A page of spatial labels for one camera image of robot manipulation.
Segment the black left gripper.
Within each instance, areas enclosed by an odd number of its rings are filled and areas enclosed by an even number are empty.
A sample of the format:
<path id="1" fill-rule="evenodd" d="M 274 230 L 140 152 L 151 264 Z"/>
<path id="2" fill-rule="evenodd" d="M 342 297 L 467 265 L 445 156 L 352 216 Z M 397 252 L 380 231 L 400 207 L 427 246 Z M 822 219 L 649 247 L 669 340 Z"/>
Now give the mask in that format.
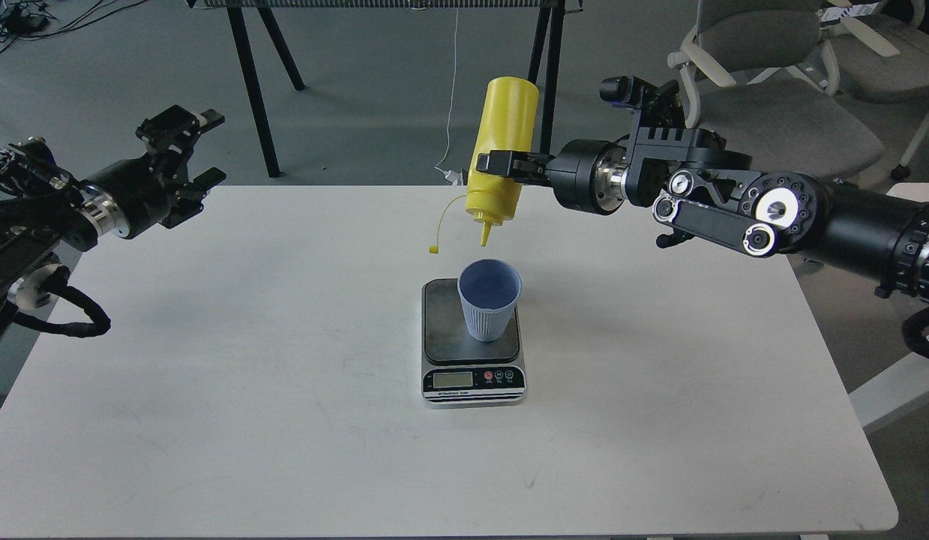
<path id="1" fill-rule="evenodd" d="M 201 134 L 221 126 L 214 109 L 200 114 L 172 105 L 142 120 L 137 137 L 145 154 L 120 160 L 80 182 L 80 214 L 99 236 L 134 239 L 155 224 L 172 229 L 203 211 L 209 191 L 226 179 L 210 168 L 189 178 L 187 161 Z"/>

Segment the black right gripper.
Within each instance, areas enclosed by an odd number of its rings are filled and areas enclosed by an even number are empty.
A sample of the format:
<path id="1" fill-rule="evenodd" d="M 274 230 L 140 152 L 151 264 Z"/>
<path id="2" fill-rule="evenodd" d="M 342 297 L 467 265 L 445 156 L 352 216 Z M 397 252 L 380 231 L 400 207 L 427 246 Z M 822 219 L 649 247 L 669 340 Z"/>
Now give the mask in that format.
<path id="1" fill-rule="evenodd" d="M 611 215 L 622 205 L 621 182 L 611 179 L 621 163 L 621 145 L 575 139 L 556 157 L 515 150 L 480 153 L 475 170 L 522 185 L 551 187 L 558 203 L 574 211 Z"/>

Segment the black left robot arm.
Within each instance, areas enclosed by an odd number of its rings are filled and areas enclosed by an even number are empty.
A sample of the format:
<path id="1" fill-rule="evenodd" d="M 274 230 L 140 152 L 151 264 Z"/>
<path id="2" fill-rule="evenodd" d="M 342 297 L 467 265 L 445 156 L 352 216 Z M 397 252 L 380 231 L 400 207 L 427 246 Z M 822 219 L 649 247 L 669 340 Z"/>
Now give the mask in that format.
<path id="1" fill-rule="evenodd" d="M 87 252 L 108 233 L 134 239 L 154 225 L 172 229 L 202 212 L 208 192 L 226 175 L 211 168 L 189 178 L 187 164 L 199 138 L 222 123 L 212 109 L 196 114 L 170 106 L 136 130 L 145 154 L 84 180 L 56 163 L 43 138 L 2 149 L 0 340 L 14 324 L 73 338 L 106 334 L 111 319 L 70 285 L 70 268 L 56 248 Z"/>

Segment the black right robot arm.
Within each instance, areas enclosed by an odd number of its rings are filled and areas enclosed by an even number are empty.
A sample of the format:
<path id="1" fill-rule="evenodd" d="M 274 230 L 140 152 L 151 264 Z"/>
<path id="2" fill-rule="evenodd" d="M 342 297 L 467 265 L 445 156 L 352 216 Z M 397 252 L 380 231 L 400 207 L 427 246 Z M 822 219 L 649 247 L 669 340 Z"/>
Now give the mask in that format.
<path id="1" fill-rule="evenodd" d="M 926 304 L 902 325 L 911 352 L 929 359 L 929 202 L 872 193 L 797 172 L 762 172 L 710 130 L 683 125 L 677 82 L 657 88 L 635 76 L 605 79 L 604 101 L 630 110 L 622 142 L 577 139 L 556 156 L 479 150 L 475 173 L 553 191 L 561 205 L 611 215 L 628 202 L 670 227 L 660 248 L 694 237 L 765 259 L 796 254 L 875 280 Z"/>

